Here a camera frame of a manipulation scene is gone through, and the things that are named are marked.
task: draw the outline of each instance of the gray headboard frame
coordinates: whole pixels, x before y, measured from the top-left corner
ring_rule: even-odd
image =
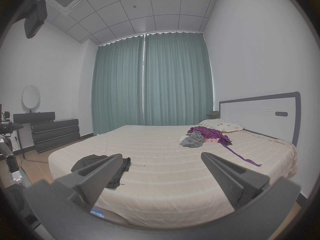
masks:
[[[260,100],[271,100],[271,99],[282,99],[282,98],[295,98],[295,101],[296,101],[296,117],[295,117],[295,123],[294,123],[294,133],[293,133],[293,138],[292,138],[292,144],[294,146],[297,146],[299,132],[300,132],[300,124],[301,124],[301,95],[298,91],[273,94],[273,95],[266,95],[266,96],[251,97],[251,98],[240,98],[240,99],[220,101],[219,102],[219,118],[221,116],[221,104],[222,103],[260,101]],[[265,134],[250,131],[247,129],[245,129],[245,130],[252,132],[252,133],[255,133],[255,134],[265,135]]]

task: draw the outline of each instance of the mattress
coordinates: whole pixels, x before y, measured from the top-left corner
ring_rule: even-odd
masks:
[[[179,139],[189,126],[126,125],[116,130],[72,144],[49,156],[53,178],[71,173],[81,158],[96,154],[121,153],[131,158],[131,166],[117,189],[104,189],[96,206],[119,214],[128,223],[177,228],[208,222],[234,209],[201,160],[210,152],[256,172],[266,174],[273,183],[280,176],[297,170],[294,145],[246,131],[226,135],[239,155],[253,160],[256,167],[232,154],[219,143],[201,147],[182,147]]]

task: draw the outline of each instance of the curtain pleat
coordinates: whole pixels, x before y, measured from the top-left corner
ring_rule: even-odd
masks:
[[[143,125],[143,36],[99,46],[91,89],[94,134]]]
[[[198,124],[213,109],[210,60],[197,33],[148,34],[144,54],[144,124]]]

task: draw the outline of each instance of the purple clothing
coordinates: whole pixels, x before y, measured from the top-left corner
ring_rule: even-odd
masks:
[[[230,150],[232,153],[234,153],[236,156],[238,156],[242,160],[244,160],[244,161],[246,161],[248,163],[251,163],[251,164],[253,164],[255,166],[258,166],[258,167],[260,167],[262,165],[262,164],[255,163],[251,159],[243,158],[241,155],[238,155],[233,150],[231,150],[228,146],[226,146],[226,144],[224,144],[223,142],[231,142],[231,140],[228,138],[227,135],[222,135],[221,131],[214,130],[214,129],[209,129],[209,128],[206,128],[204,126],[191,127],[190,130],[188,130],[189,133],[193,133],[194,131],[201,132],[202,136],[205,139],[216,139],[216,138],[219,138],[219,143],[221,143],[222,146],[224,146],[226,149]]]

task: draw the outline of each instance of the floor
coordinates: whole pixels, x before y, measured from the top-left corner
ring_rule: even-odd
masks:
[[[27,160],[37,161],[37,162],[32,162],[27,160],[22,161],[22,168],[25,170],[30,182],[32,184],[38,182],[39,180],[45,180],[48,183],[53,182],[54,179],[50,173],[48,157],[54,151],[62,149],[73,143],[70,143],[61,147],[57,147],[55,149],[43,152],[41,154],[38,154],[36,150],[32,150],[30,152],[25,153],[25,158]],[[18,164],[20,164],[21,163],[20,156],[17,155],[16,159]],[[0,161],[0,179],[4,187],[10,186],[8,166],[5,160]],[[269,240],[274,240],[282,232],[282,230],[285,229],[285,227],[293,220],[293,218],[296,216],[296,214],[298,214],[300,210],[301,210],[301,207],[297,203],[295,203],[290,213],[288,214],[288,216],[285,218],[282,224],[278,227],[278,229],[274,232],[274,234],[269,238]]]

